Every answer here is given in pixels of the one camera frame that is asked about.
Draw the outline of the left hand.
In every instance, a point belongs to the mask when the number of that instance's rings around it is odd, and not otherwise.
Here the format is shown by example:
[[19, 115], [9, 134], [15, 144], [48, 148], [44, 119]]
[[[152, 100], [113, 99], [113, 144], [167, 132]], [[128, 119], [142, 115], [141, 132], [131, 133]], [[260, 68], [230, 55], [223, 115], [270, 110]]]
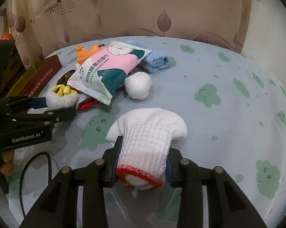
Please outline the left hand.
[[11, 176], [14, 171], [15, 151], [6, 151], [2, 153], [2, 162], [0, 163], [0, 172], [5, 176]]

